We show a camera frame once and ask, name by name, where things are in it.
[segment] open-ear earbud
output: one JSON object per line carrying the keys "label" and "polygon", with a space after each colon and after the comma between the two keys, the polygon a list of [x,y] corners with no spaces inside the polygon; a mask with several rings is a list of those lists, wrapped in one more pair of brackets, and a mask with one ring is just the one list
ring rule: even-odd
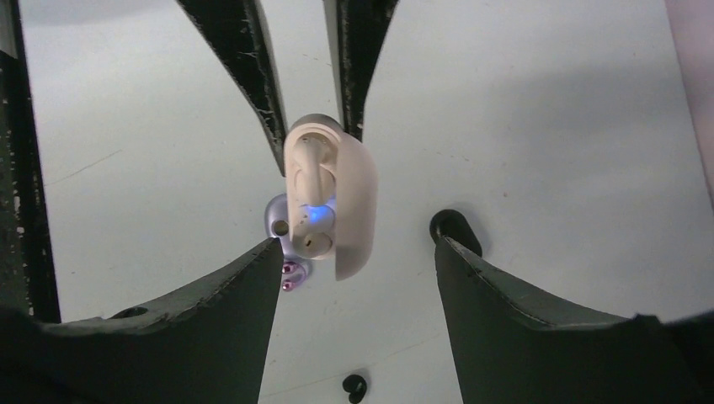
{"label": "open-ear earbud", "polygon": [[370,153],[320,114],[300,118],[283,150],[288,234],[295,254],[335,257],[336,280],[355,275],[367,264],[375,236],[377,175]]}
{"label": "open-ear earbud", "polygon": [[319,135],[303,136],[292,148],[292,159],[297,164],[295,188],[298,198],[310,206],[321,206],[335,192],[335,178],[320,164],[332,158],[327,140]]}
{"label": "open-ear earbud", "polygon": [[334,233],[335,213],[327,206],[303,205],[294,216],[292,246],[301,257],[313,259],[330,252]]}

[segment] white surface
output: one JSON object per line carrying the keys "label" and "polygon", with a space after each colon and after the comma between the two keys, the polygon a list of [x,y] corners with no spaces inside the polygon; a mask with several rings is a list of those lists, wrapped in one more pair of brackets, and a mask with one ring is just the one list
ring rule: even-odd
{"label": "white surface", "polygon": [[[264,238],[284,183],[170,0],[23,0],[65,320],[110,316]],[[287,119],[336,116],[322,2],[265,0]],[[663,319],[714,306],[714,216],[660,1],[403,0],[365,119],[376,244],[280,297],[262,403],[458,403],[427,232],[467,213],[495,265]]]}

